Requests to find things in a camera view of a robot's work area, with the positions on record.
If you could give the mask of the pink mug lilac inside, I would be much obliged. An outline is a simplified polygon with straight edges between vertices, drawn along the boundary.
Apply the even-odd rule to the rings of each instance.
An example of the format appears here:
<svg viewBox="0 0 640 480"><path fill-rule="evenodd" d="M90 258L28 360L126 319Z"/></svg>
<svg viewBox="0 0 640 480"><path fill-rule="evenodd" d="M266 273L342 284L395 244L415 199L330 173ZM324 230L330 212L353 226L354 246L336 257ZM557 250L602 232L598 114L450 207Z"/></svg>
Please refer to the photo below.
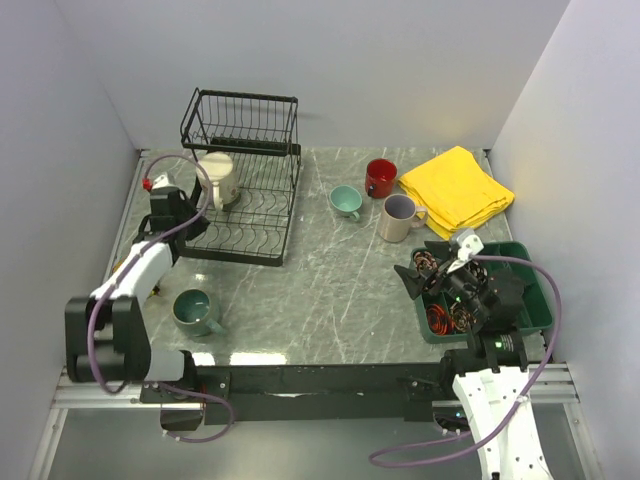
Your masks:
<svg viewBox="0 0 640 480"><path fill-rule="evenodd" d="M384 201L377 224L379 236L390 243L399 243L406 239L412 228L424 224L419 214L427 214L424 206L417 205L409 196L393 194Z"/></svg>

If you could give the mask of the white floral mug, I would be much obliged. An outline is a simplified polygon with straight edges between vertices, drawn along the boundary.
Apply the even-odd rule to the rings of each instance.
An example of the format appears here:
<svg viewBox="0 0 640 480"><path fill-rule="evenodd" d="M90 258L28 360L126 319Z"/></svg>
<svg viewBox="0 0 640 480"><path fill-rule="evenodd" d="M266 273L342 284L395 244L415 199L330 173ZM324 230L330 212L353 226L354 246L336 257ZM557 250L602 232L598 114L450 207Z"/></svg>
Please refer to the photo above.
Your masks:
<svg viewBox="0 0 640 480"><path fill-rule="evenodd" d="M213 206L218 211L229 209L240 197L233 159L226 153L213 152L204 155L199 164L206 172L213 188Z"/></svg>

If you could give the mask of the red mug black handle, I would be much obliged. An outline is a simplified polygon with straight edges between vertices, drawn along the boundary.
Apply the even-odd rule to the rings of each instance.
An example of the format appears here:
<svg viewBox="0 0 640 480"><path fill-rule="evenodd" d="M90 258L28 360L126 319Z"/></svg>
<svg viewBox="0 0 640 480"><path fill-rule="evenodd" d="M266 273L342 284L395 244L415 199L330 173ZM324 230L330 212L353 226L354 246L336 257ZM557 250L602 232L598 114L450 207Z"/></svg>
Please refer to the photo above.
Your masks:
<svg viewBox="0 0 640 480"><path fill-rule="evenodd" d="M370 161L366 168L365 193L374 199L388 197L393 190L397 168L391 161L378 158Z"/></svg>

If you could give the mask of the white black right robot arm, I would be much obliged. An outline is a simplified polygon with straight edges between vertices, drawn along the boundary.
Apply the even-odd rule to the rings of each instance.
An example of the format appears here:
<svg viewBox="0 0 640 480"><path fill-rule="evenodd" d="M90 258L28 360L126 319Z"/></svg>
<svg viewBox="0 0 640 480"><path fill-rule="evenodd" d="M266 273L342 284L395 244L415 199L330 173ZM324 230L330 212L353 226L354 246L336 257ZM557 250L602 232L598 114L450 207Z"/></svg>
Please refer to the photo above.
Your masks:
<svg viewBox="0 0 640 480"><path fill-rule="evenodd" d="M528 259L487 254L475 234L455 243L428 241L410 267L396 266L413 300L444 295L448 317L464 322L467 346L445 352L438 374L441 392L457 398L472 446L442 462L477 454L485 479L549 479L529 392L543 371L530 368L517 325L532 283L520 270Z"/></svg>

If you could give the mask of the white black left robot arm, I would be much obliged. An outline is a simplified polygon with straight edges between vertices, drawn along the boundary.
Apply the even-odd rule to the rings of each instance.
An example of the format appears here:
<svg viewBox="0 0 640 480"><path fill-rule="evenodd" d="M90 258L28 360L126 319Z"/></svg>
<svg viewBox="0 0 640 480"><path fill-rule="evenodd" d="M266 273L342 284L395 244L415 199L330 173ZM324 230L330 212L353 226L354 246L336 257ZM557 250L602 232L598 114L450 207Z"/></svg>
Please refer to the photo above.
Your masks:
<svg viewBox="0 0 640 480"><path fill-rule="evenodd" d="M119 269L85 297L65 307L66 371L75 383L164 382L176 401L193 399L200 378L186 351L151 347L142 306L180 257L185 241L206 231L209 221L176 186L150 191L151 212Z"/></svg>

